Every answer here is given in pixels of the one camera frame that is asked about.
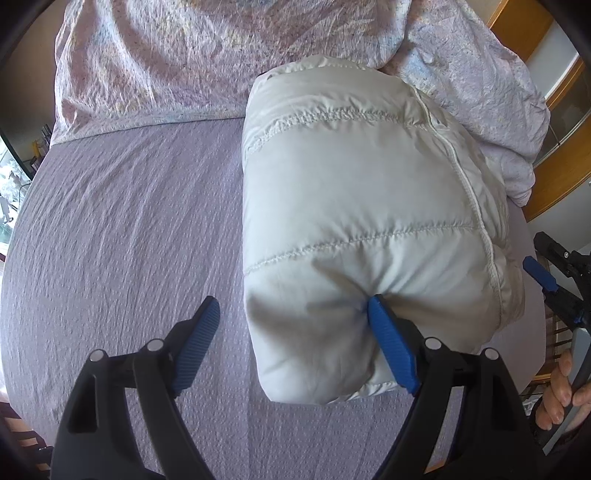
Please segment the white fabric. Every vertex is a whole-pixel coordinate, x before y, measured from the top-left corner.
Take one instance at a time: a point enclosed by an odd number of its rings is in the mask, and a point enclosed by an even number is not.
[[[402,80],[322,56],[271,70],[242,165],[246,318],[271,400],[395,386],[367,326],[376,293],[464,352],[522,315],[498,166]]]

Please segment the pink patterned fabric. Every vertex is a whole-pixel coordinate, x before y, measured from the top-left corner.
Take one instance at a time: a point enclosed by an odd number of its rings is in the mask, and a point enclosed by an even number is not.
[[[72,0],[56,41],[53,143],[244,115],[254,79],[313,54],[396,74],[501,165],[524,205],[550,114],[464,0]]]

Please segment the wrinkled sheet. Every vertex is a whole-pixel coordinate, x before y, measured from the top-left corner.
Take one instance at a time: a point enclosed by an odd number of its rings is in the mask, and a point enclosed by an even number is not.
[[[501,165],[524,205],[550,114],[463,0],[72,0],[56,40],[53,143],[242,117],[261,73],[312,54],[397,74]]]
[[[399,432],[401,390],[324,407],[271,403],[258,383],[242,307],[242,120],[155,125],[55,145],[12,234],[0,301],[11,404],[48,444],[87,355],[133,352],[192,316],[208,294],[222,321],[178,399],[219,480],[366,480]],[[509,203],[517,261],[533,255]],[[491,345],[524,388],[544,361],[541,290],[524,276],[525,315]],[[454,393],[433,460],[453,436]],[[157,468],[137,399],[130,415]]]

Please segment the wooden furniture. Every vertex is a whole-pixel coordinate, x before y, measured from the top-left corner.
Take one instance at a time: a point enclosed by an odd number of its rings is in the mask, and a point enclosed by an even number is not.
[[[583,3],[503,0],[488,25],[503,45],[527,61],[556,19],[582,57],[589,59],[591,37],[586,25],[591,17],[581,9]],[[581,82],[584,71],[584,61],[579,58],[548,97],[551,111],[568,100],[569,92]],[[527,221],[551,208],[591,176],[591,117],[583,115],[572,131],[556,140],[558,146],[534,170],[536,182],[530,201],[523,209]]]

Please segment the textured fabric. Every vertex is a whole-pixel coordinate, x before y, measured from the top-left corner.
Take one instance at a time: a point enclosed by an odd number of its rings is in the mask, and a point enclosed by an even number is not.
[[[242,166],[246,318],[271,400],[396,386],[373,295],[467,353],[523,314],[498,166],[399,78],[323,56],[261,75]]]
[[[527,202],[550,114],[523,62],[463,0],[72,0],[56,42],[53,142],[243,116],[259,74],[313,54],[426,92]]]
[[[53,444],[93,349],[136,351],[212,294],[221,305],[220,328],[177,403],[216,477],[366,480],[411,399],[395,390],[309,407],[265,397],[242,304],[241,133],[240,120],[192,122],[51,148],[24,202],[2,285],[0,342],[11,404]],[[512,208],[520,260],[533,245],[523,214]],[[526,315],[493,340],[518,388],[544,359],[541,292],[524,280]],[[129,400],[142,457],[156,468],[135,394]],[[446,425],[439,459],[453,434]]]

